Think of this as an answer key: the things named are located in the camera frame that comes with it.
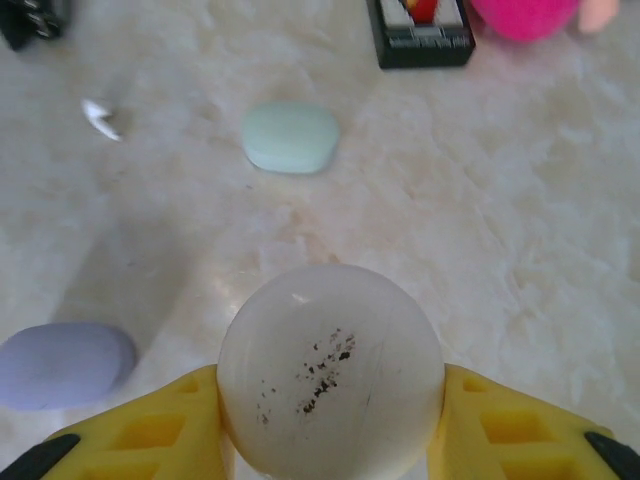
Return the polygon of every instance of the small white object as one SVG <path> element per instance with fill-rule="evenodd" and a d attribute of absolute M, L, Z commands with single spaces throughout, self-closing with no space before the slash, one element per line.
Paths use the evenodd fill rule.
<path fill-rule="evenodd" d="M 113 115 L 113 110 L 104 102 L 98 103 L 94 100 L 84 99 L 82 100 L 82 111 L 87 120 L 89 120 L 89 123 L 93 125 L 93 128 L 111 140 L 115 140 L 116 142 L 122 140 L 122 135 L 120 135 L 108 121 Z"/>

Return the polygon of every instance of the light green soap bar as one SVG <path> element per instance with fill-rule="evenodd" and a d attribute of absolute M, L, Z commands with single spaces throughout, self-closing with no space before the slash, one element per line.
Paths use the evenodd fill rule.
<path fill-rule="evenodd" d="M 245 118 L 242 132 L 249 160 L 277 173 L 319 172 L 331 161 L 339 139 L 335 117 L 302 102 L 259 105 Z"/>

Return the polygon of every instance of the translucent ball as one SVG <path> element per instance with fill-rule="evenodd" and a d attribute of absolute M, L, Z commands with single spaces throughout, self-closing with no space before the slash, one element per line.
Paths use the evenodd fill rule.
<path fill-rule="evenodd" d="M 262 287 L 222 345 L 218 383 L 243 458 L 278 480 L 395 480 L 426 453 L 444 363 L 418 304 L 357 267 Z"/>

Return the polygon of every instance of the white marble countertop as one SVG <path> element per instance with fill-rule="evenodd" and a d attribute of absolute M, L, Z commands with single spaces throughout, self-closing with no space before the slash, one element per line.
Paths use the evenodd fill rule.
<path fill-rule="evenodd" d="M 0 468 L 215 362 L 253 291 L 323 262 L 401 285 L 447 361 L 640 449 L 638 21 L 628 3 L 593 39 L 481 36 L 466 69 L 383 73 L 364 1 L 86 0 L 66 40 L 1 48 L 0 341 L 104 321 L 143 358 L 103 404 L 0 409 Z M 112 87 L 120 144 L 80 109 Z M 267 99 L 336 114 L 328 171 L 250 166 L 241 120 Z"/>

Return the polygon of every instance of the purple oval object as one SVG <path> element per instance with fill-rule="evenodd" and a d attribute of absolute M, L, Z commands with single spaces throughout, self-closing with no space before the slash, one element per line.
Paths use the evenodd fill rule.
<path fill-rule="evenodd" d="M 121 330 L 53 323 L 0 347 L 0 404 L 16 410 L 77 407 L 101 400 L 129 377 L 136 349 Z"/>

